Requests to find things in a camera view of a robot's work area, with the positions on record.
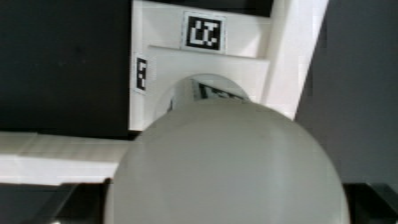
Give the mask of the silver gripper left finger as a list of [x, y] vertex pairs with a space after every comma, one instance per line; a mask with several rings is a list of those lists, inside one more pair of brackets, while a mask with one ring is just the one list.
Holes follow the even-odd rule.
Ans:
[[99, 183], [65, 183], [23, 224], [104, 224], [110, 179]]

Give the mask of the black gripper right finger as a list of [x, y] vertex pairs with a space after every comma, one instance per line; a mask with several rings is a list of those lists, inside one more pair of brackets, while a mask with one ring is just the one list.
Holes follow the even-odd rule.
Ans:
[[346, 183], [343, 185], [350, 223], [398, 224], [398, 193], [383, 183]]

